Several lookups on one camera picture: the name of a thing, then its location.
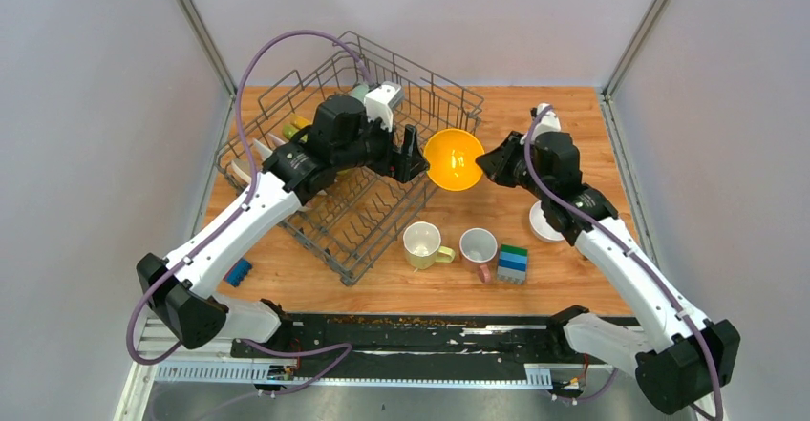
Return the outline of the grey wire dish rack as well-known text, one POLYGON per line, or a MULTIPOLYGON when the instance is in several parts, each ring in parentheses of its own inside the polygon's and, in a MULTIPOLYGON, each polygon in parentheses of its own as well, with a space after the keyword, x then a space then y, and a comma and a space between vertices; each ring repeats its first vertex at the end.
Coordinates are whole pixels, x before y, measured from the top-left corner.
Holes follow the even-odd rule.
MULTIPOLYGON (((477 130, 481 95, 356 32, 343 32, 339 38, 364 61, 375 82, 401 85, 404 98, 394 109, 397 143, 409 125, 416 128, 420 146, 446 128, 477 130)), ((296 117, 312 120, 319 103, 349 93, 362 77, 341 47, 307 74, 285 74, 257 97, 255 114, 242 110, 250 152, 257 155, 260 145, 271 147, 296 117)), ((350 286, 373 267, 436 191, 425 174, 403 184, 367 168, 352 169, 280 226, 350 286)))

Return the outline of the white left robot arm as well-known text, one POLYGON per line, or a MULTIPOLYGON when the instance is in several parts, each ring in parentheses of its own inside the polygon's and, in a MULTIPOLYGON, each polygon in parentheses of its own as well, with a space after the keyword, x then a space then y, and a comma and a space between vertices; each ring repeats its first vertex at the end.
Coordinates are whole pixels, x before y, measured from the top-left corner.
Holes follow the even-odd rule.
POLYGON ((405 125, 402 142, 395 142, 394 109, 402 99, 389 84, 362 99, 328 97, 312 123, 274 148, 244 192, 197 236, 166 256, 141 258, 136 273, 143 301, 179 345, 196 349, 221 336, 255 341, 270 357, 290 350, 293 334, 277 307, 221 296, 219 282, 272 227, 331 187, 339 172, 367 168, 407 183, 426 171, 415 126, 405 125))

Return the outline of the cream and pink plate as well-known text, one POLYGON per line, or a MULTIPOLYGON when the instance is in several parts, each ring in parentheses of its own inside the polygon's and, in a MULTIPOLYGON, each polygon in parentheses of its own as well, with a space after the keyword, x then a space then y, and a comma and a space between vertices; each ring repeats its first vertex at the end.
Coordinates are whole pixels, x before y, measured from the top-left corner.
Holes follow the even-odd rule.
POLYGON ((230 161, 229 167, 232 173, 241 179, 245 184, 250 185, 252 182, 252 170, 247 160, 241 158, 234 158, 230 161))

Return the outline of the red and teal floral plate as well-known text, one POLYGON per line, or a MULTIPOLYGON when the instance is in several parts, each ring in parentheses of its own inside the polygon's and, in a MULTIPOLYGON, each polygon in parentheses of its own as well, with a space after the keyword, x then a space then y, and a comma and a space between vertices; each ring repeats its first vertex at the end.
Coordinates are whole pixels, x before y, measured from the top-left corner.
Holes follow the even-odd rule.
POLYGON ((259 159, 262 163, 264 163, 268 158, 270 158, 273 154, 273 150, 265 145, 260 139, 253 138, 251 140, 252 147, 256 151, 259 156, 259 159))

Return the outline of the yellow bowl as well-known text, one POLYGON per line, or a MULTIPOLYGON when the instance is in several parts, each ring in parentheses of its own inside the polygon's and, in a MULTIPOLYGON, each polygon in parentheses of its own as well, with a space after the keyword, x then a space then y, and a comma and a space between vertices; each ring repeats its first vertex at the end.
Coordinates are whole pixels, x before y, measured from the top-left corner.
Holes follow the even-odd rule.
POLYGON ((450 192, 468 190, 480 181, 483 172, 476 159, 483 154, 480 141, 472 133, 457 128, 436 132, 423 150, 430 164, 428 178, 450 192))

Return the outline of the yellow polka dot plate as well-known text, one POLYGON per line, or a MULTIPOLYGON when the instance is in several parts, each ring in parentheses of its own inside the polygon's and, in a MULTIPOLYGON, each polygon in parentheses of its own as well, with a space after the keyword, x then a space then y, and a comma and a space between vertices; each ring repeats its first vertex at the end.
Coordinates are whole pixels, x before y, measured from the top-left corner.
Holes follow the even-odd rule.
POLYGON ((306 126, 310 126, 310 124, 311 124, 310 120, 308 120, 305 117, 298 116, 298 115, 292 115, 290 120, 291 120, 292 126, 295 127, 296 129, 299 129, 299 130, 305 128, 306 126))

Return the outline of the white bowl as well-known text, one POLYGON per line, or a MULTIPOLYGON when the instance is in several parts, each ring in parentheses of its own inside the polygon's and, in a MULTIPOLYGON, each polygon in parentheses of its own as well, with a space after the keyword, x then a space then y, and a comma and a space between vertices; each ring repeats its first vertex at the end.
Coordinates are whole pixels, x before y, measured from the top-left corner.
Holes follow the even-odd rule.
POLYGON ((529 211, 529 223, 533 234, 544 242, 563 242, 565 237, 547 221, 540 201, 535 202, 529 211))

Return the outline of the green scalloped plate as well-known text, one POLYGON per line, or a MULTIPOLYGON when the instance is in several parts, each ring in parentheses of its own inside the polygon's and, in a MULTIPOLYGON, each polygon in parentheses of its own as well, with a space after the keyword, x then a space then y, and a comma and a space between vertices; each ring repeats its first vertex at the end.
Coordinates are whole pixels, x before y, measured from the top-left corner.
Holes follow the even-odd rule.
POLYGON ((282 128, 282 134, 283 134, 283 136, 284 136, 284 138, 286 140, 292 140, 294 137, 296 137, 299 134, 300 131, 301 131, 300 127, 292 125, 292 124, 286 124, 282 128))

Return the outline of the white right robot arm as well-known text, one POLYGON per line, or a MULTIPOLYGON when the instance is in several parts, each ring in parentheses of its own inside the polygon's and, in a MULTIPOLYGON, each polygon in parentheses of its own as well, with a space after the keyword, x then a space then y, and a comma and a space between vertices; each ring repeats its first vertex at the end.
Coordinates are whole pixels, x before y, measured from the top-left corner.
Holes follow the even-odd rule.
POLYGON ((583 181, 571 135, 546 132, 527 141, 511 132, 476 163, 497 185, 539 199, 552 229, 600 269, 642 328, 625 330, 575 305, 546 333, 549 355, 565 362, 584 353, 604 361, 632 376, 665 414, 690 407, 707 420, 723 419, 721 389, 733 375, 737 328, 710 319, 663 276, 613 204, 583 181))

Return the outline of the teal and yellow bowls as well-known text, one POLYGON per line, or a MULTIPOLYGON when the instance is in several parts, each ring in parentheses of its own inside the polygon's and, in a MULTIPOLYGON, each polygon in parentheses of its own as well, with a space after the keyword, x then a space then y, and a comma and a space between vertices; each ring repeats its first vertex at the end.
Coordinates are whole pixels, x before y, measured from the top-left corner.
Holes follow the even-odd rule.
POLYGON ((358 83, 349 91, 349 96, 358 100, 360 103, 365 103, 365 97, 372 89, 373 86, 370 84, 358 83))

